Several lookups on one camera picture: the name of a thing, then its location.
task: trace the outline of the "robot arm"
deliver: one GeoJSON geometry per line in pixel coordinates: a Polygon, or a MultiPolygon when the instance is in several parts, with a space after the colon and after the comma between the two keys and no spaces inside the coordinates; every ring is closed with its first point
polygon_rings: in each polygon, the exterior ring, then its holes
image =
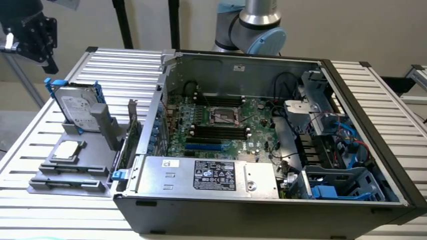
{"type": "Polygon", "coordinates": [[[280,18],[277,0],[221,1],[212,51],[276,55],[286,40],[280,18]]]}
{"type": "Polygon", "coordinates": [[[41,1],[0,0],[0,24],[5,34],[0,52],[32,60],[46,74],[56,74],[57,21],[44,16],[41,1]]]}

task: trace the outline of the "black chassis frame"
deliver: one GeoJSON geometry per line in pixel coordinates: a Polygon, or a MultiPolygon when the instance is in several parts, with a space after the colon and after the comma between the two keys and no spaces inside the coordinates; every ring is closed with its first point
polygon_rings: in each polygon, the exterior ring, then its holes
{"type": "Polygon", "coordinates": [[[321,201],[258,202],[116,194],[113,201],[134,232],[226,237],[354,239],[381,225],[401,225],[427,213],[424,197],[328,59],[194,50],[177,52],[320,62],[408,204],[378,206],[369,202],[364,202],[362,205],[330,204],[321,201]]]}

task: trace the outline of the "warning label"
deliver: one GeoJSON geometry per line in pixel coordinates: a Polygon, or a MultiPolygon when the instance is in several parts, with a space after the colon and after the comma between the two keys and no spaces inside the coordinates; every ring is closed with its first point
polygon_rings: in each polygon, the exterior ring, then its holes
{"type": "Polygon", "coordinates": [[[197,190],[236,191],[234,163],[194,161],[192,186],[197,190]]]}

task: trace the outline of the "metal pole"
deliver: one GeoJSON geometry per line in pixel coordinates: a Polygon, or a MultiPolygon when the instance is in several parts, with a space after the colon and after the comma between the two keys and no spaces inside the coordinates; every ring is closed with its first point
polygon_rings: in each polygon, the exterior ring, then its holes
{"type": "Polygon", "coordinates": [[[15,62],[15,60],[11,56],[5,55],[3,59],[5,59],[5,62],[9,64],[10,68],[13,69],[13,72],[20,80],[20,83],[24,86],[29,96],[32,97],[34,104],[41,109],[41,107],[45,104],[45,101],[42,100],[40,93],[38,93],[37,89],[34,88],[33,83],[29,81],[18,63],[15,62]]]}
{"type": "Polygon", "coordinates": [[[166,4],[172,49],[180,49],[180,0],[168,0],[166,4]]]}
{"type": "Polygon", "coordinates": [[[117,15],[124,48],[133,49],[125,1],[112,0],[112,6],[114,8],[114,14],[117,15]]]}

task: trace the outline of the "motherboard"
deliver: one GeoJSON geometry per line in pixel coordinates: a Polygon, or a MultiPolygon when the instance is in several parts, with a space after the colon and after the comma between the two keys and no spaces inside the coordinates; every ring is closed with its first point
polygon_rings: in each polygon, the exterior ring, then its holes
{"type": "Polygon", "coordinates": [[[253,163],[276,161],[269,155],[277,136],[266,102],[260,98],[169,96],[166,155],[253,163]]]}

